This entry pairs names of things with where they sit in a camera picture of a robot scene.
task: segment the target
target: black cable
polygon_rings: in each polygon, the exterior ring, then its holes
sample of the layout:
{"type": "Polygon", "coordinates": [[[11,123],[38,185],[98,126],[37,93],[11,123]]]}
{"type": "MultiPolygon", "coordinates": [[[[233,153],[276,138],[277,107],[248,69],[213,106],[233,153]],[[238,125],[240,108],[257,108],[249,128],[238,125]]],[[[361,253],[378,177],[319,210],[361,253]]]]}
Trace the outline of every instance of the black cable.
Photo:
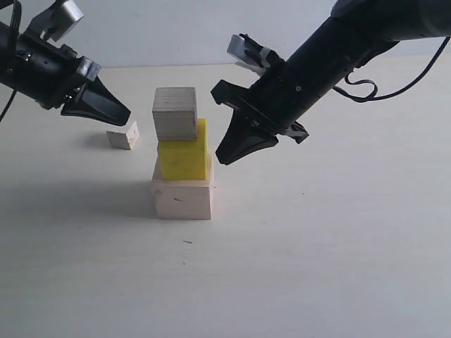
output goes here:
{"type": "MultiPolygon", "coordinates": [[[[22,4],[18,0],[13,2],[13,13],[11,14],[11,24],[9,26],[8,34],[8,51],[10,56],[14,57],[16,54],[17,38],[19,37],[20,22],[22,21],[22,4]]],[[[13,103],[17,94],[17,90],[13,90],[11,97],[8,100],[4,110],[0,115],[0,123],[4,119],[6,113],[8,113],[11,104],[13,103]]]]}
{"type": "Polygon", "coordinates": [[[394,92],[394,93],[388,94],[388,95],[383,95],[383,96],[376,96],[376,94],[378,92],[378,86],[377,86],[377,84],[375,82],[373,82],[371,80],[361,80],[361,81],[357,81],[357,82],[351,82],[349,80],[349,75],[345,79],[347,84],[349,84],[349,85],[371,84],[371,85],[374,86],[373,92],[370,95],[368,95],[367,97],[359,97],[359,96],[354,96],[354,95],[349,94],[343,88],[340,88],[340,87],[334,87],[333,89],[337,93],[339,93],[339,94],[341,94],[341,95],[347,97],[348,99],[351,99],[351,100],[353,100],[353,101],[355,101],[357,103],[360,103],[360,104],[366,103],[366,102],[371,102],[371,101],[387,100],[387,99],[391,99],[391,98],[393,98],[395,96],[404,94],[409,89],[411,89],[414,85],[416,85],[418,82],[420,82],[429,73],[429,71],[432,69],[432,67],[437,62],[437,60],[440,57],[440,55],[445,50],[445,48],[448,45],[448,43],[450,42],[450,40],[451,40],[451,37],[446,37],[445,41],[443,41],[443,43],[441,44],[440,48],[437,50],[437,52],[435,53],[434,57],[429,62],[429,64],[426,66],[426,68],[423,70],[423,72],[414,81],[412,81],[406,87],[398,90],[397,92],[394,92]]]}

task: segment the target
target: yellow foam block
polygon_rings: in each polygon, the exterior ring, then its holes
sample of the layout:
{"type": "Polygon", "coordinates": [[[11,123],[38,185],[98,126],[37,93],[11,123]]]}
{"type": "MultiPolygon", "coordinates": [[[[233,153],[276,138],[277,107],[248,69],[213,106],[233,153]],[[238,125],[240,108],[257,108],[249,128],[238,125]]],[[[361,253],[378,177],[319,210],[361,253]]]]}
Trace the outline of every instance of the yellow foam block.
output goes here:
{"type": "Polygon", "coordinates": [[[197,121],[195,141],[160,141],[159,160],[165,180],[206,180],[208,137],[206,120],[197,121]]]}

